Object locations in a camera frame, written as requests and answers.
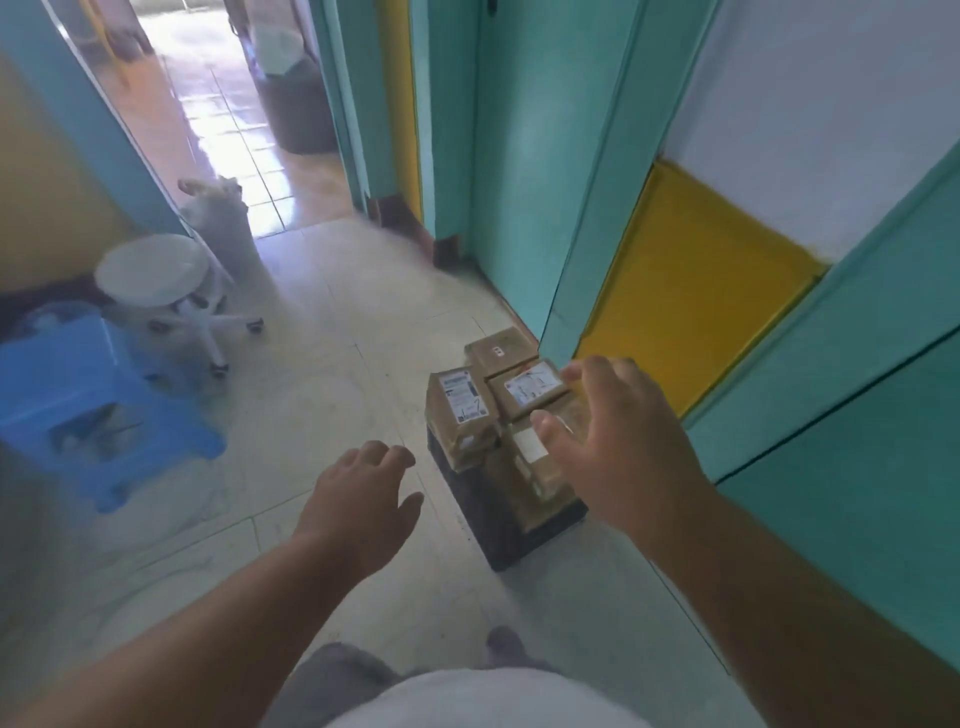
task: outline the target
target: blue plastic stool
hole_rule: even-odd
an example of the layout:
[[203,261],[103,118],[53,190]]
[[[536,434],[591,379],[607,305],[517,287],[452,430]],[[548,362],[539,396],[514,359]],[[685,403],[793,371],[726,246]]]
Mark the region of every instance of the blue plastic stool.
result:
[[[116,510],[131,483],[191,454],[212,460],[227,447],[188,400],[155,388],[148,378],[156,376],[182,385],[179,372],[99,316],[4,344],[0,439],[42,470],[76,484],[97,510]],[[91,459],[89,452],[58,447],[56,432],[72,427],[82,437],[84,422],[90,424],[98,411],[113,404],[135,416],[135,443],[103,462]]]

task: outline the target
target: rolling stool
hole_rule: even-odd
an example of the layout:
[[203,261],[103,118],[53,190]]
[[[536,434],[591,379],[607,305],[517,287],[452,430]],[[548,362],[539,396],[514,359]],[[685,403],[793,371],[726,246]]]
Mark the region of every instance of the rolling stool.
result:
[[[124,330],[83,316],[0,346],[0,439],[110,513],[134,482],[227,447],[174,395],[176,385],[180,373]],[[118,411],[124,424],[110,431],[106,421]]]
[[263,330],[263,319],[221,313],[226,297],[223,273],[211,265],[205,245],[186,235],[150,235],[117,246],[104,255],[94,273],[97,286],[118,303],[161,308],[148,326],[154,333],[174,327],[190,329],[210,357],[210,373],[227,376],[229,364],[213,338],[213,327],[243,324],[251,333]]

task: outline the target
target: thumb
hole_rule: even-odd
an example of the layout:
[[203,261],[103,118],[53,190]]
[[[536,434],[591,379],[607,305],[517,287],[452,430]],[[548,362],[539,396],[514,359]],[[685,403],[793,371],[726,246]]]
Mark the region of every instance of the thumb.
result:
[[410,534],[414,532],[414,527],[420,519],[420,509],[423,506],[423,493],[411,493],[407,496],[400,507],[397,509],[399,514],[399,537],[400,545],[403,546]]
[[583,446],[578,443],[564,423],[546,410],[536,409],[530,414],[534,432],[567,478],[573,479],[580,469]]

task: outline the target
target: brown package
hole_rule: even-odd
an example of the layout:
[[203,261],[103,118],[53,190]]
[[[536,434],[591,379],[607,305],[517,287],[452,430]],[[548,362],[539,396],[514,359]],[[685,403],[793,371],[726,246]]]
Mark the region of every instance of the brown package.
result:
[[489,482],[503,494],[523,533],[542,526],[577,500],[569,487],[550,500],[542,500],[516,468],[514,452],[509,448],[497,448],[489,453],[483,470]]
[[479,369],[485,380],[538,357],[537,343],[516,327],[504,328],[492,336],[467,344],[464,354],[467,363]]
[[[543,409],[566,425],[575,440],[581,443],[586,441],[590,427],[590,411],[587,404],[575,394],[571,392],[564,395]],[[525,417],[517,423],[507,425],[507,436],[520,474],[530,481],[538,496],[549,500],[560,493],[566,485],[566,479],[534,432],[530,418]]]
[[570,391],[549,359],[534,359],[489,382],[505,423],[516,422]]
[[425,414],[456,473],[480,465],[487,450],[496,445],[496,402],[473,367],[430,375]]

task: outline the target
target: white marble floor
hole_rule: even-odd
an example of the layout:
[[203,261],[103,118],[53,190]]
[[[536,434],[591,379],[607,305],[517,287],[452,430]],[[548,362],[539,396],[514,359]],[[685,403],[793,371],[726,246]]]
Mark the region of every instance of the white marble floor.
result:
[[11,496],[30,494],[37,523],[19,526],[30,534],[19,552],[2,553],[30,566],[0,572],[19,580],[3,591],[26,607],[0,642],[0,694],[104,654],[280,543],[316,475],[377,438],[414,452],[402,490],[427,501],[410,542],[315,645],[357,643],[399,670],[468,666],[506,622],[531,653],[659,728],[762,725],[681,601],[601,524],[588,519],[505,574],[487,567],[427,454],[422,416],[428,373],[511,323],[475,275],[434,270],[411,243],[358,218],[258,246],[264,268],[238,281],[231,305],[261,313],[267,329],[227,337],[228,381],[208,379],[188,342],[154,342],[195,374],[227,452],[182,464],[109,516],[49,485]]

